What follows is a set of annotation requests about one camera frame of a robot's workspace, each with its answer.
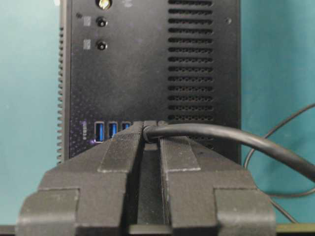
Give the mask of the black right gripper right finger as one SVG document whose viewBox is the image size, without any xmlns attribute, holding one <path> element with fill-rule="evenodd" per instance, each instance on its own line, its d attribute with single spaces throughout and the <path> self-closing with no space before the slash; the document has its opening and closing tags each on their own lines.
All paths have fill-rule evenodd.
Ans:
<svg viewBox="0 0 315 236">
<path fill-rule="evenodd" d="M 161 138 L 164 218 L 174 236 L 274 236 L 269 197 L 250 172 L 188 137 Z"/>
</svg>

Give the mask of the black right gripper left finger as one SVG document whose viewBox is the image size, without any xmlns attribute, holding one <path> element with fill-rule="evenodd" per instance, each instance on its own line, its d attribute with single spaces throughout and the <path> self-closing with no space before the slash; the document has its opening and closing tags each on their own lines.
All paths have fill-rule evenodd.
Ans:
<svg viewBox="0 0 315 236">
<path fill-rule="evenodd" d="M 43 176 L 20 210 L 18 236 L 122 236 L 137 222 L 143 123 Z"/>
</svg>

